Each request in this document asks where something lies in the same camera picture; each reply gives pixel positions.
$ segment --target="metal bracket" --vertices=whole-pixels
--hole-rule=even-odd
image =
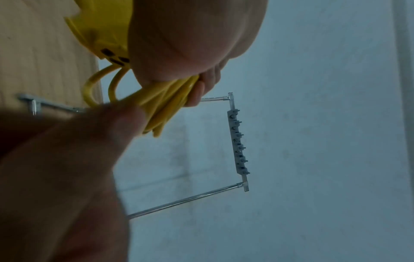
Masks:
[[[46,106],[46,107],[51,107],[51,108],[55,108],[55,109],[60,109],[60,110],[64,110],[64,111],[69,111],[69,112],[73,112],[73,113],[83,113],[86,110],[84,108],[80,108],[80,107],[70,107],[64,104],[57,104],[48,100],[45,100],[43,98],[40,97],[36,97],[33,95],[28,95],[28,94],[19,94],[18,95],[18,99],[26,102],[28,104],[28,108],[29,111],[33,114],[33,115],[38,115],[41,112],[41,108],[42,106]],[[240,126],[240,121],[238,121],[237,119],[237,115],[238,112],[240,110],[235,108],[234,105],[234,97],[233,97],[233,93],[229,93],[228,96],[222,96],[222,97],[213,97],[213,98],[203,98],[201,100],[201,102],[212,102],[212,101],[229,101],[230,102],[230,111],[227,112],[227,117],[228,117],[228,121],[229,121],[229,129],[230,129],[230,135],[232,138],[232,144],[233,144],[233,154],[234,154],[234,162],[236,165],[236,171],[238,174],[241,175],[242,178],[242,182],[239,182],[237,184],[231,185],[231,186],[227,186],[227,187],[223,187],[217,190],[213,190],[213,191],[209,191],[206,193],[202,193],[199,195],[195,195],[195,196],[191,196],[185,199],[181,199],[178,201],[174,201],[165,205],[160,205],[154,208],[150,208],[144,211],[140,211],[137,213],[133,213],[128,215],[128,219],[134,219],[134,218],[138,218],[144,215],[148,215],[151,213],[155,213],[157,211],[161,211],[167,208],[171,208],[174,206],[178,206],[184,203],[188,203],[197,199],[201,199],[201,198],[205,198],[208,196],[213,196],[219,193],[223,193],[232,189],[236,189],[236,188],[240,188],[243,187],[245,192],[249,191],[249,183],[247,180],[247,175],[250,174],[247,170],[247,168],[245,167],[245,163],[247,162],[245,156],[243,155],[243,150],[245,149],[245,147],[243,146],[243,144],[241,143],[241,137],[243,136],[240,131],[239,131],[239,126]]]

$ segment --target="yellow extension cord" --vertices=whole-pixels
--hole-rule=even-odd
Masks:
[[[116,88],[131,69],[127,49],[128,27],[132,16],[132,0],[75,0],[81,12],[66,18],[66,23],[79,42],[100,59],[112,65],[94,74],[83,87],[83,99],[91,106],[93,87],[106,75],[118,70],[113,78],[108,95],[111,102],[117,101]],[[199,76],[169,82],[158,82],[145,86],[125,99],[133,100],[147,113],[149,119],[144,133],[153,132],[159,137],[165,124],[186,104],[188,94]]]

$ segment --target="human hand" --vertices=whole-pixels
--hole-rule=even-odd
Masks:
[[[0,113],[4,261],[125,261],[128,222],[111,170],[146,125],[135,106],[67,122]]]
[[[254,42],[268,0],[134,0],[129,57],[142,86],[201,74],[188,96],[196,106],[229,59]]]

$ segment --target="white surface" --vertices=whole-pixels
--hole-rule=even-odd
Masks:
[[[271,0],[209,94],[235,94],[251,191],[133,220],[130,261],[412,261],[399,83],[390,1]],[[119,95],[136,89],[130,74]],[[128,213],[240,180],[227,110],[184,109],[133,143],[115,170]]]

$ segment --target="wooden surface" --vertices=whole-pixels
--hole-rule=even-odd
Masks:
[[[80,90],[97,62],[63,20],[77,12],[73,0],[0,1],[0,108],[27,110],[17,93],[85,106]],[[102,100],[99,88],[95,97]]]

